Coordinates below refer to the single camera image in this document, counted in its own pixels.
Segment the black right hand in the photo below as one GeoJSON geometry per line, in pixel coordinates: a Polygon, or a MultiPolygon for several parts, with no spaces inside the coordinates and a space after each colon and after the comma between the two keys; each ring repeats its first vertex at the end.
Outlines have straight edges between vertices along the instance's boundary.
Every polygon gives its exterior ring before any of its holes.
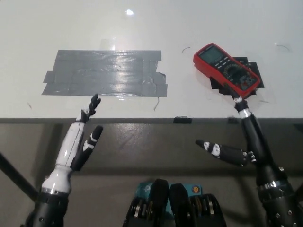
{"type": "Polygon", "coordinates": [[[261,127],[250,111],[247,101],[232,91],[235,109],[241,117],[241,126],[247,142],[247,150],[229,147],[204,140],[196,144],[210,153],[214,158],[235,166],[252,163],[256,168],[256,185],[260,190],[290,187],[286,173],[275,163],[269,145],[261,127]]]}

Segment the white and black left hand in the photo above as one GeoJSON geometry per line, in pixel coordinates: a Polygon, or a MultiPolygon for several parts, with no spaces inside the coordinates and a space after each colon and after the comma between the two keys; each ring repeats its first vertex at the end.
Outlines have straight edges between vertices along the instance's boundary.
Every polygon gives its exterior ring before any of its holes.
{"type": "Polygon", "coordinates": [[[55,163],[56,169],[67,169],[79,171],[90,157],[94,147],[96,146],[103,127],[98,125],[82,143],[84,136],[84,127],[90,117],[96,113],[96,108],[100,104],[101,99],[95,94],[90,103],[84,106],[75,121],[70,125],[59,150],[59,154],[55,163]]]}

